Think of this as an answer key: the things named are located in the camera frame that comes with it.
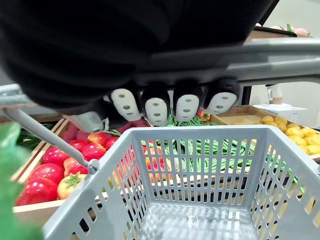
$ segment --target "red tomato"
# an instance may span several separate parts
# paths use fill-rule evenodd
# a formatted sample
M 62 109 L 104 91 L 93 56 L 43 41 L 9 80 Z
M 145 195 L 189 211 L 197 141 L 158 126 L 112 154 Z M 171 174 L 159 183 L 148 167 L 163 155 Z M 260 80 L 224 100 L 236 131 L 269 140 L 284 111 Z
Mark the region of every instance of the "red tomato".
M 85 140 L 80 140 L 80 139 L 75 139 L 75 140 L 72 140 L 70 141 L 70 145 L 72 147 L 74 147 L 75 149 L 77 149 L 78 151 L 82 151 L 85 146 L 87 146 L 89 144 L 88 141 L 85 141 Z
M 98 132 L 98 133 L 90 133 L 88 136 L 88 141 L 90 143 L 97 143 L 102 146 L 106 145 L 109 139 L 112 138 L 111 134 L 106 134 L 104 132 Z
M 62 167 L 53 164 L 53 163 L 45 163 L 38 166 L 35 170 L 33 170 L 29 176 L 29 180 L 36 178 L 45 178 L 49 179 L 57 185 L 64 178 Z
M 76 174 L 78 172 L 80 172 L 80 174 L 88 174 L 88 169 L 85 166 L 80 165 L 80 163 L 77 160 L 75 160 L 73 157 L 68 157 L 64 161 L 63 166 L 64 166 L 65 177 L 69 176 L 70 174 Z
M 89 143 L 82 150 L 82 154 L 84 159 L 90 161 L 91 159 L 100 159 L 103 155 L 105 155 L 106 150 L 99 143 L 93 142 Z
M 114 136 L 109 141 L 107 141 L 105 145 L 105 150 L 109 150 L 111 146 L 117 141 L 118 138 L 119 138 L 118 136 Z
M 16 205 L 38 204 L 57 200 L 58 185 L 53 181 L 38 177 L 25 184 L 21 195 L 16 200 Z
M 60 149 L 56 147 L 50 148 L 43 156 L 43 163 L 44 164 L 56 164 L 60 167 L 64 166 L 64 161 L 69 156 Z

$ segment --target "white wall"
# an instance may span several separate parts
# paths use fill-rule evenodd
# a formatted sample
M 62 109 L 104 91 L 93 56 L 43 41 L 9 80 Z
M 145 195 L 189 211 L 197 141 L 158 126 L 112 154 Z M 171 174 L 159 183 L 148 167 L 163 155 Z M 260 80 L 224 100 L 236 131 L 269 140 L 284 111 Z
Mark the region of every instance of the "white wall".
M 280 0 L 263 26 L 286 27 L 290 24 L 320 38 L 319 13 L 320 0 Z

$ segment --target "yellow lemon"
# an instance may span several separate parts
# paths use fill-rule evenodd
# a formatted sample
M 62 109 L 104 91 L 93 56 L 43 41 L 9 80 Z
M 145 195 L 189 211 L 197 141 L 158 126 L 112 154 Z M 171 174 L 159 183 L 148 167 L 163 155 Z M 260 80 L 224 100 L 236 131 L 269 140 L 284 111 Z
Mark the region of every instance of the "yellow lemon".
M 304 138 L 307 145 L 314 145 L 318 144 L 320 145 L 320 138 L 316 135 L 307 136 Z
M 287 126 L 283 122 L 275 122 L 278 125 L 278 128 L 282 131 L 285 132 L 287 130 Z
M 302 137 L 300 136 L 296 136 L 296 135 L 292 135 L 292 136 L 288 136 L 292 141 L 294 141 L 295 144 L 297 145 L 304 145 L 307 146 L 306 140 L 304 140 Z
M 261 118 L 260 123 L 261 124 L 267 124 L 267 122 L 273 122 L 274 118 L 272 116 L 264 116 Z
M 303 138 L 304 134 L 300 131 L 300 129 L 296 127 L 290 127 L 287 130 L 285 130 L 285 135 L 287 136 L 300 136 Z
M 287 126 L 286 126 L 287 129 L 290 129 L 290 128 L 296 128 L 296 129 L 301 129 L 301 127 L 296 124 L 296 123 L 289 123 Z
M 275 121 L 276 123 L 284 123 L 285 125 L 288 124 L 287 119 L 285 119 L 283 116 L 276 116 L 276 117 L 274 118 L 274 121 Z
M 305 145 L 298 145 L 299 148 L 301 148 L 307 155 L 310 155 L 310 150 L 308 146 Z
M 308 145 L 307 146 L 309 151 L 310 151 L 310 155 L 314 155 L 314 154 L 320 154 L 320 145 Z
M 310 128 L 310 127 L 302 128 L 301 132 L 303 132 L 303 137 L 304 138 L 317 134 L 317 132 L 315 130 L 313 130 L 312 128 Z

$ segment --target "white finger pad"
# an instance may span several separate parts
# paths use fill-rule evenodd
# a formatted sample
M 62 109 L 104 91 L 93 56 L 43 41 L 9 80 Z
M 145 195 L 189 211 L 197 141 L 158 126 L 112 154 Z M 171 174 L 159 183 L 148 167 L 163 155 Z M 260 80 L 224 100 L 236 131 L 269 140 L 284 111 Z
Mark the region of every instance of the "white finger pad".
M 145 102 L 145 112 L 149 122 L 153 125 L 165 125 L 168 122 L 168 108 L 166 102 L 153 97 Z
M 193 94 L 182 95 L 176 101 L 175 119 L 186 122 L 191 120 L 197 113 L 199 98 Z
M 125 88 L 118 88 L 111 93 L 111 99 L 118 113 L 127 121 L 139 120 L 142 114 L 138 110 L 138 106 L 134 95 Z
M 210 114 L 220 114 L 228 111 L 236 102 L 237 95 L 231 92 L 219 92 L 213 96 L 205 112 Z

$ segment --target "metal bar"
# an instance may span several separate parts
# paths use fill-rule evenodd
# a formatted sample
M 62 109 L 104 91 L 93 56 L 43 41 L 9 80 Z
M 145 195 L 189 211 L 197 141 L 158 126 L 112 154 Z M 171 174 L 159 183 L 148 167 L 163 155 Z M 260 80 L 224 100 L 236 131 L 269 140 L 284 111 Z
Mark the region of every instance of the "metal bar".
M 20 123 L 21 126 L 23 126 L 23 128 L 28 130 L 30 133 L 36 135 L 38 138 L 51 144 L 52 146 L 55 146 L 60 150 L 64 151 L 70 157 L 76 159 L 82 166 L 88 167 L 88 162 L 84 159 L 80 151 L 76 150 L 74 147 L 72 147 L 66 141 L 62 140 L 60 137 L 55 135 L 45 126 L 38 123 L 31 116 L 23 112 L 21 109 L 6 107 L 3 109 L 3 112 L 9 119 Z

